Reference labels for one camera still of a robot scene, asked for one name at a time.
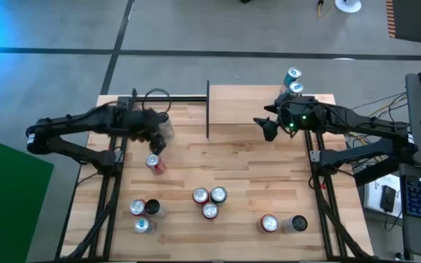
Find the wire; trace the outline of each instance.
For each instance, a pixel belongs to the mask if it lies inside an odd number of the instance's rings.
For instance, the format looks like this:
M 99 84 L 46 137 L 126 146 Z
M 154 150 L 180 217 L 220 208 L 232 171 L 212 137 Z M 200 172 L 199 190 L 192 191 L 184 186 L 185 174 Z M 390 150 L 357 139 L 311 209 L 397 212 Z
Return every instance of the wire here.
M 369 103 L 365 103 L 365 104 L 362 104 L 362 105 L 359 105 L 359 106 L 353 107 L 351 110 L 356 110 L 356 109 L 358 109 L 359 107 L 364 107 L 364 106 L 368 106 L 368 105 L 371 105 L 371 104 L 375 104 L 375 103 L 377 103 L 377 102 L 382 102 L 382 101 L 384 101 L 384 100 L 386 100 L 386 99 L 390 99 L 390 98 L 393 98 L 393 97 L 395 97 L 395 96 L 397 96 L 397 95 L 401 95 L 401 94 L 403 94 L 403 92 L 400 92 L 400 93 L 398 93 L 398 94 L 394 94 L 394 95 L 391 95 L 391 96 L 387 96 L 387 97 L 382 98 L 382 99 L 377 99 L 377 100 L 376 100 L 376 101 L 374 101 L 374 102 L 369 102 Z
M 384 230 L 386 230 L 387 232 L 391 231 L 394 226 L 398 223 L 399 218 L 402 215 L 402 211 L 398 214 L 398 216 L 395 218 L 394 223 L 392 223 L 392 226 L 390 229 L 387 228 L 387 213 L 386 213 L 386 220 L 384 220 Z

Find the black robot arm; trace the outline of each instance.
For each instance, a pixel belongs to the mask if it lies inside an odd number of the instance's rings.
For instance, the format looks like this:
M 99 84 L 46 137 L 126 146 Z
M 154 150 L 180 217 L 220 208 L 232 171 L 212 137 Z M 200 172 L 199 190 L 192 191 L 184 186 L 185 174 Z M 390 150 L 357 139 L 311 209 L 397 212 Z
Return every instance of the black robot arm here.
M 163 115 L 149 110 L 130 110 L 125 104 L 103 104 L 84 114 L 62 118 L 38 120 L 26 130 L 27 150 L 34 154 L 59 153 L 75 161 L 92 163 L 99 173 L 105 174 L 115 167 L 113 149 L 97 152 L 63 140 L 60 136 L 78 132 L 95 132 L 109 136 L 128 137 L 135 141 L 148 141 L 151 152 L 160 154 L 166 142 L 160 134 Z

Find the standing can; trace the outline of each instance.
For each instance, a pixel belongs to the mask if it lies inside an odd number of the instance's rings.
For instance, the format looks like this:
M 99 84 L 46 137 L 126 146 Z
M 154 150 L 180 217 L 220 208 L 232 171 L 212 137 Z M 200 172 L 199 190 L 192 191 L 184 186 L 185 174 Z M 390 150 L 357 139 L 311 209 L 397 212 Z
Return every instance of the standing can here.
M 272 233 L 278 228 L 277 218 L 274 215 L 263 215 L 257 222 L 258 228 L 264 232 Z
M 145 204 L 145 212 L 150 216 L 165 217 L 167 210 L 156 199 L 150 199 Z
M 159 124 L 160 135 L 163 136 L 165 141 L 170 141 L 175 136 L 173 131 L 172 121 L 168 113 L 159 113 L 162 122 Z
M 153 153 L 149 154 L 147 158 L 145 158 L 145 165 L 147 165 L 147 167 L 149 167 L 155 175 L 163 175 L 166 169 L 162 158 Z
M 285 233 L 303 232 L 308 228 L 308 221 L 304 216 L 293 216 L 282 222 Z
M 289 68 L 281 86 L 281 94 L 285 93 L 285 91 L 289 88 L 290 83 L 296 81 L 299 77 L 301 77 L 301 70 L 296 67 Z
M 214 187 L 210 191 L 210 200 L 217 205 L 221 205 L 227 200 L 227 190 L 221 186 Z
M 155 224 L 145 217 L 138 218 L 134 223 L 134 230 L 140 234 L 152 234 L 155 228 Z
M 129 211 L 133 216 L 144 216 L 145 201 L 142 199 L 133 200 L 129 205 Z
M 209 220 L 213 220 L 217 217 L 218 214 L 219 214 L 219 207 L 216 204 L 212 202 L 208 202 L 202 206 L 202 215 L 205 218 Z
M 193 200 L 199 205 L 204 205 L 205 203 L 209 202 L 208 190 L 204 187 L 196 188 L 193 191 Z

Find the concrete floor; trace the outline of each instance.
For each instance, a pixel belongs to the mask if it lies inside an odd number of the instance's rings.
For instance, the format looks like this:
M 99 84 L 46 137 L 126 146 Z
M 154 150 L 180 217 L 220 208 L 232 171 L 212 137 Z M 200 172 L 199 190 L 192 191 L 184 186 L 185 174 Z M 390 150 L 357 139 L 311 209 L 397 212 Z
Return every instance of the concrete floor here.
M 126 3 L 0 0 L 0 47 L 112 50 Z M 136 0 L 122 48 L 421 55 L 420 43 L 388 37 L 383 0 L 363 1 L 355 15 L 332 8 L 322 19 L 316 19 L 316 3 Z M 93 107 L 109 61 L 110 55 L 0 53 L 0 142 L 26 151 L 25 129 L 38 118 Z M 119 56 L 108 93 L 129 94 L 137 88 L 143 94 L 160 87 L 172 94 L 203 94 L 206 80 L 278 85 L 290 66 L 302 70 L 307 93 L 335 94 L 346 107 L 405 91 L 405 75 L 421 72 L 421 61 Z M 357 112 L 369 114 L 385 103 Z M 394 117 L 407 121 L 407 109 L 395 111 Z M 85 145 L 87 134 L 67 139 Z M 54 163 L 55 170 L 28 262 L 54 257 L 79 170 L 63 156 L 39 157 Z M 396 227 L 386 233 L 382 224 L 367 219 L 375 254 L 391 259 L 401 250 L 401 231 Z

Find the wooden tabletop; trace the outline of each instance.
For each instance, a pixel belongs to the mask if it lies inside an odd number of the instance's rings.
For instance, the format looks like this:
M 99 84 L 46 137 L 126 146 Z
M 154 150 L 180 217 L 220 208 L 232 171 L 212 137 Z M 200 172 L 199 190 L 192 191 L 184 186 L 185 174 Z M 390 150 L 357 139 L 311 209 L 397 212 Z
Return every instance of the wooden tabletop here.
M 145 166 L 150 153 L 147 144 L 129 142 L 110 260 L 325 259 L 314 191 L 308 187 L 311 171 L 304 134 L 290 139 L 280 132 L 274 142 L 265 142 L 261 128 L 252 123 L 253 117 L 268 116 L 262 106 L 273 102 L 277 92 L 278 86 L 211 86 L 209 139 L 205 137 L 205 103 L 174 103 L 169 114 L 175 138 L 161 155 L 167 165 L 164 175 L 152 175 Z M 332 94 L 316 97 L 334 102 Z M 98 104 L 116 99 L 100 96 Z M 158 111 L 166 107 L 160 102 L 147 105 Z M 324 139 L 326 148 L 345 148 L 343 136 L 325 134 Z M 104 150 L 108 143 L 106 135 L 91 133 L 88 138 L 88 147 L 94 150 Z M 80 179 L 94 172 L 86 166 Z M 73 251 L 91 228 L 101 181 L 99 175 L 77 187 L 61 255 Z M 372 254 L 354 179 L 337 174 L 333 184 L 342 223 Z M 214 186 L 225 187 L 228 198 L 217 219 L 208 221 L 191 193 L 197 187 L 210 190 Z M 152 235 L 134 232 L 137 218 L 129 212 L 129 203 L 139 198 L 158 199 L 168 210 L 165 218 L 153 219 L 157 230 Z M 303 215 L 308 229 L 297 234 L 260 233 L 257 221 L 266 213 L 279 221 Z M 332 224 L 329 227 L 338 254 Z M 104 235 L 100 235 L 100 249 Z

